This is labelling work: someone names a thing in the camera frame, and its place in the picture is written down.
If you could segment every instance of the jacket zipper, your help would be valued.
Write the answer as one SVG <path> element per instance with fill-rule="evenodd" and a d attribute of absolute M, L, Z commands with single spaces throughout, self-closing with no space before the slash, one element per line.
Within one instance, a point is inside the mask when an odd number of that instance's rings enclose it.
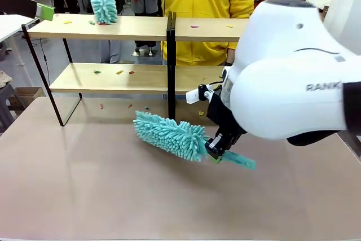
<path fill-rule="evenodd" d="M 192 4 L 192 17 L 194 18 L 194 10 L 195 10 L 195 0 L 193 0 L 193 4 Z M 194 55 L 193 55 L 193 42 L 191 42 L 191 61 L 192 64 L 194 62 Z"/>

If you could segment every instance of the cardboard box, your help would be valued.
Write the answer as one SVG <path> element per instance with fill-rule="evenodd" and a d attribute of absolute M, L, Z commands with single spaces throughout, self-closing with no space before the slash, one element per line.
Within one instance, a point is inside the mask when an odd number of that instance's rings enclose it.
<path fill-rule="evenodd" d="M 26 107 L 28 107 L 36 98 L 45 96 L 43 88 L 41 87 L 16 87 L 14 91 L 21 98 Z M 21 104 L 15 96 L 11 96 L 9 102 L 13 107 L 21 107 Z M 17 115 L 20 115 L 22 112 L 23 110 L 15 111 Z"/>

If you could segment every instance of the shelf board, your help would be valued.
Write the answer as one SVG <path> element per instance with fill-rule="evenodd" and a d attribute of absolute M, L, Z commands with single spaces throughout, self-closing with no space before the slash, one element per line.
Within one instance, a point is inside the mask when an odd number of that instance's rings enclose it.
<path fill-rule="evenodd" d="M 91 25 L 94 15 L 55 14 L 52 21 L 44 20 L 28 30 L 32 38 L 66 38 L 82 40 L 166 40 L 167 18 L 118 16 L 110 25 Z"/>
<path fill-rule="evenodd" d="M 91 25 L 94 15 L 56 14 L 29 29 L 32 38 L 69 38 L 83 40 L 165 41 L 166 17 L 118 16 L 111 25 Z M 176 41 L 238 42 L 248 19 L 181 18 L 176 20 Z"/>
<path fill-rule="evenodd" d="M 166 65 L 70 63 L 50 89 L 60 93 L 166 94 L 166 69 Z M 199 84 L 219 81 L 222 69 L 221 66 L 176 67 L 176 94 L 184 94 Z"/>

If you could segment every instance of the gray floor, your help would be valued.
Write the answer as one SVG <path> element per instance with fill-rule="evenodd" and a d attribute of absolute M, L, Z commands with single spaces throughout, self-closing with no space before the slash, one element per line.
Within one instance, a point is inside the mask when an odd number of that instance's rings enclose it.
<path fill-rule="evenodd" d="M 133 15 L 129 5 L 124 6 L 124 15 Z M 41 86 L 44 88 L 44 85 L 41 81 L 40 75 L 34 63 L 34 60 L 30 54 L 28 45 L 25 40 L 22 38 L 22 33 L 18 33 L 14 40 L 18 49 L 21 53 L 21 57 L 25 63 L 26 68 L 30 74 L 30 77 L 33 81 L 34 86 Z M 39 40 L 33 41 L 34 47 L 37 56 L 42 64 L 44 73 L 47 76 L 46 65 L 43 60 L 43 53 L 40 46 Z M 74 62 L 81 63 L 99 63 L 100 54 L 99 54 L 99 41 L 92 40 L 68 40 L 69 48 L 72 54 Z M 46 55 L 48 67 L 49 67 L 49 76 L 50 82 L 53 82 L 61 71 L 69 64 L 67 54 L 65 52 L 64 44 L 61 39 L 42 39 L 42 45 L 44 53 Z M 154 57 L 138 57 L 132 56 L 132 53 L 135 49 L 134 41 L 122 41 L 121 46 L 121 63 L 128 63 L 129 61 L 135 62 L 135 64 L 161 64 L 161 50 L 159 43 L 157 44 L 155 50 L 157 53 Z M 6 74 L 13 78 L 11 85 L 13 87 L 19 86 L 28 86 L 26 79 L 24 78 L 22 69 L 16 65 L 15 56 L 10 52 L 9 55 L 5 56 L 5 59 L 0 62 L 0 70 L 4 71 Z M 57 95 L 71 95 L 71 94 L 61 94 L 56 93 Z M 128 95 L 128 94 L 118 94 L 118 95 L 106 95 L 106 94 L 86 94 L 86 97 L 119 97 L 119 98 L 159 98 L 160 95 Z"/>

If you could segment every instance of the shelf rack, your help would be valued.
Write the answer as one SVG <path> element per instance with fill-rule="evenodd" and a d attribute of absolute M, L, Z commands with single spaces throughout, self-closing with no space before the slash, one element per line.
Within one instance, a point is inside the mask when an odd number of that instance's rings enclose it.
<path fill-rule="evenodd" d="M 237 42 L 248 19 L 177 18 L 118 16 L 117 23 L 92 25 L 94 15 L 56 14 L 53 21 L 43 21 L 22 29 L 41 79 L 54 107 L 59 124 L 64 126 L 82 99 L 82 93 L 168 94 L 168 116 L 175 118 L 175 95 L 195 89 L 201 83 L 218 81 L 223 67 L 176 67 L 176 42 Z M 49 86 L 31 43 L 31 38 L 62 38 L 69 65 Z M 167 41 L 167 66 L 133 64 L 73 63 L 67 39 Z M 53 92 L 78 93 L 79 99 L 64 120 L 52 97 Z"/>

